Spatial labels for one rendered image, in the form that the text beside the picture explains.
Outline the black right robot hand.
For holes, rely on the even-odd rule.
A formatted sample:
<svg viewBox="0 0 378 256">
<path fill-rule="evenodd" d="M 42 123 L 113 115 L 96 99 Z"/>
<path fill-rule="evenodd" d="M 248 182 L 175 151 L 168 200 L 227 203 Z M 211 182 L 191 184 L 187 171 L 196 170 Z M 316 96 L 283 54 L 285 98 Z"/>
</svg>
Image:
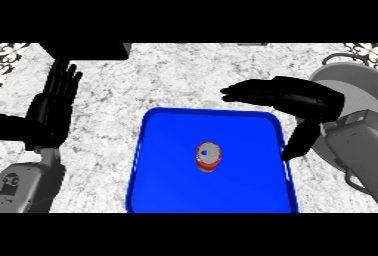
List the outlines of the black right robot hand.
<svg viewBox="0 0 378 256">
<path fill-rule="evenodd" d="M 320 136 L 320 124 L 338 119 L 345 103 L 342 93 L 313 81 L 286 76 L 271 80 L 249 79 L 220 92 L 224 102 L 268 106 L 302 119 L 280 154 L 283 161 L 307 154 Z"/>
</svg>

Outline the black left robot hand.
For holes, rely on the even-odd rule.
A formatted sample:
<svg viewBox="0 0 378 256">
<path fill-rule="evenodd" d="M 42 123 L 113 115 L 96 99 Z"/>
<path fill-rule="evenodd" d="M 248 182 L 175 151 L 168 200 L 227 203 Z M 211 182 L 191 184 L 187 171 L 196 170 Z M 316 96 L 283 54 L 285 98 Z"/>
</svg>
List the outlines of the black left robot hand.
<svg viewBox="0 0 378 256">
<path fill-rule="evenodd" d="M 57 148 L 67 137 L 72 104 L 82 73 L 65 57 L 54 60 L 44 90 L 33 96 L 23 117 L 0 114 L 0 141 L 25 143 L 25 150 Z"/>
</svg>

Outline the grey pot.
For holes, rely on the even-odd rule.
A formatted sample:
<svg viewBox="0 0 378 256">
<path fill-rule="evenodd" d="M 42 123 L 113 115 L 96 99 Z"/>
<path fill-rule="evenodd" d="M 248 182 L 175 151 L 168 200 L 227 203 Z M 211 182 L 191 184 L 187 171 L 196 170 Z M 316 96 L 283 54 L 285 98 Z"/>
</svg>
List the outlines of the grey pot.
<svg viewBox="0 0 378 256">
<path fill-rule="evenodd" d="M 378 112 L 378 69 L 369 67 L 367 60 L 361 56 L 345 53 L 329 55 L 321 62 L 321 67 L 311 74 L 310 80 L 345 95 L 345 106 L 339 118 L 360 110 Z M 324 126 L 330 123 L 320 125 L 321 133 L 311 149 L 320 158 L 345 173 L 324 143 Z"/>
</svg>

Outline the red can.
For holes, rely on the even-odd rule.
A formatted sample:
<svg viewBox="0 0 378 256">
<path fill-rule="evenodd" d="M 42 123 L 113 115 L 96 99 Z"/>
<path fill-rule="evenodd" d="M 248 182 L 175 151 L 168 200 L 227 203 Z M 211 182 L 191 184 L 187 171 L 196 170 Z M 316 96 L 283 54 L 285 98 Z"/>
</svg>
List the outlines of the red can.
<svg viewBox="0 0 378 256">
<path fill-rule="evenodd" d="M 196 162 L 197 169 L 205 173 L 212 172 L 220 164 L 220 161 L 221 161 L 220 146 L 211 141 L 200 143 L 194 153 L 194 162 Z"/>
</svg>

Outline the blue tray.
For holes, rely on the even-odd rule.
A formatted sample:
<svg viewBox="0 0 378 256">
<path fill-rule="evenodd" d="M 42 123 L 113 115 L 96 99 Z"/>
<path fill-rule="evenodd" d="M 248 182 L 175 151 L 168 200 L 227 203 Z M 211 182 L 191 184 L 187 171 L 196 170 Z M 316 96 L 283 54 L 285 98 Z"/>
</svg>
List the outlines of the blue tray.
<svg viewBox="0 0 378 256">
<path fill-rule="evenodd" d="M 280 122 L 267 112 L 156 107 L 141 119 L 129 213 L 295 213 Z"/>
</svg>

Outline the black appliance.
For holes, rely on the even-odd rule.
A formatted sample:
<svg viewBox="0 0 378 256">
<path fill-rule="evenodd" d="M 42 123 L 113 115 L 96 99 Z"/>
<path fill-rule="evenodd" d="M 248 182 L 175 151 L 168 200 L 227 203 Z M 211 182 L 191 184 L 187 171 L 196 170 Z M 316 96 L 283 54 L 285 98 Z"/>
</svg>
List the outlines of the black appliance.
<svg viewBox="0 0 378 256">
<path fill-rule="evenodd" d="M 127 60 L 129 43 L 41 43 L 41 48 L 53 58 L 65 56 L 69 60 Z"/>
</svg>

